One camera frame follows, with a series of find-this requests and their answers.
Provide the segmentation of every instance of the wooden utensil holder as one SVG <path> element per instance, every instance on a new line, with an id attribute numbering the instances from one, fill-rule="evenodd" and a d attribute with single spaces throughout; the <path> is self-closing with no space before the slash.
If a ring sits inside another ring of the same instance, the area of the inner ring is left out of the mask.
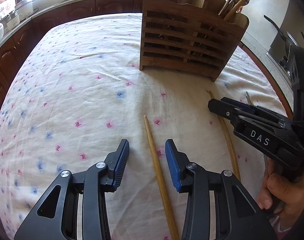
<path id="1" fill-rule="evenodd" d="M 140 70 L 145 66 L 175 69 L 215 81 L 248 24 L 241 13 L 226 22 L 191 4 L 143 0 Z"/>

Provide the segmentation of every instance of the silver screw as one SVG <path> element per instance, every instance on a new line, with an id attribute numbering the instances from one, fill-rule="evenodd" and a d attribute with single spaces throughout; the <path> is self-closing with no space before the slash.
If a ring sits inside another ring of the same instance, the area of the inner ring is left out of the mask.
<path id="1" fill-rule="evenodd" d="M 70 172 L 69 171 L 62 171 L 61 172 L 61 177 L 67 177 L 67 176 L 69 176 L 70 175 Z"/>
<path id="2" fill-rule="evenodd" d="M 229 170 L 225 170 L 225 171 L 223 172 L 223 174 L 224 174 L 226 177 L 231 177 L 233 173 L 232 173 L 231 171 L 229 171 Z"/>
<path id="3" fill-rule="evenodd" d="M 99 162 L 99 163 L 96 164 L 96 167 L 99 168 L 99 169 L 101 169 L 101 168 L 104 168 L 105 165 L 106 164 L 104 162 Z"/>
<path id="4" fill-rule="evenodd" d="M 190 169 L 195 169 L 197 167 L 197 164 L 196 163 L 188 163 L 187 167 L 190 168 Z"/>

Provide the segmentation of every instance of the ribbed blue pad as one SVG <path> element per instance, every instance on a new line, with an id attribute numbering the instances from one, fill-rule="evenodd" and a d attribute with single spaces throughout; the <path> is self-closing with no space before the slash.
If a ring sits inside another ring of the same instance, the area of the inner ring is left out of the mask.
<path id="1" fill-rule="evenodd" d="M 176 188 L 177 192 L 180 192 L 182 188 L 182 184 L 180 181 L 180 172 L 174 157 L 173 149 L 168 140 L 166 140 L 165 142 L 165 155 L 168 169 L 170 170 L 173 186 Z"/>
<path id="2" fill-rule="evenodd" d="M 125 170 L 125 165 L 129 157 L 129 153 L 130 153 L 130 145 L 129 145 L 129 141 L 127 140 L 122 149 L 116 167 L 114 169 L 114 182 L 113 182 L 114 190 L 116 190 L 119 187 L 119 185 L 121 185 L 121 181 Z"/>

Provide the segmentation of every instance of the countertop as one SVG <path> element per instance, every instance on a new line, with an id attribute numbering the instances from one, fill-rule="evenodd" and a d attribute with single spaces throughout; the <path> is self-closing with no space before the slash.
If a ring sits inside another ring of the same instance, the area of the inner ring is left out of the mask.
<path id="1" fill-rule="evenodd" d="M 11 31 L 7 32 L 2 40 L 0 41 L 0 47 L 14 34 L 19 30 L 21 27 L 23 27 L 25 24 L 27 24 L 32 19 L 40 16 L 41 14 L 44 14 L 48 11 L 51 11 L 53 9 L 59 8 L 64 5 L 68 5 L 74 2 L 79 2 L 83 0 L 68 0 L 59 4 L 55 4 L 52 6 L 49 6 L 41 11 L 38 11 L 34 14 L 32 14 L 29 18 L 22 21 L 18 26 L 16 26 Z M 267 56 L 267 51 L 265 48 L 256 41 L 249 33 L 245 33 L 242 40 L 241 40 L 257 57 L 258 59 L 264 64 L 264 66 L 268 69 L 268 71 L 271 73 L 279 87 L 281 88 L 282 92 L 284 93 L 287 101 L 289 102 L 291 108 L 293 109 L 293 92 L 291 90 L 291 87 L 283 77 L 282 73 L 277 69 L 276 65 L 269 59 Z"/>

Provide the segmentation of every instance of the human hand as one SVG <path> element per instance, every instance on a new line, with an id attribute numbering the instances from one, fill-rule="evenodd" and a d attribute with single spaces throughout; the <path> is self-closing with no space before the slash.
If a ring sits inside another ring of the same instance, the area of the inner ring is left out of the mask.
<path id="1" fill-rule="evenodd" d="M 304 209 L 304 174 L 300 182 L 291 183 L 286 178 L 274 173 L 274 167 L 274 161 L 267 158 L 257 204 L 261 209 L 269 209 L 272 206 L 271 194 L 284 201 L 284 207 L 276 209 L 274 213 L 279 213 L 280 229 L 286 230 L 294 225 Z"/>

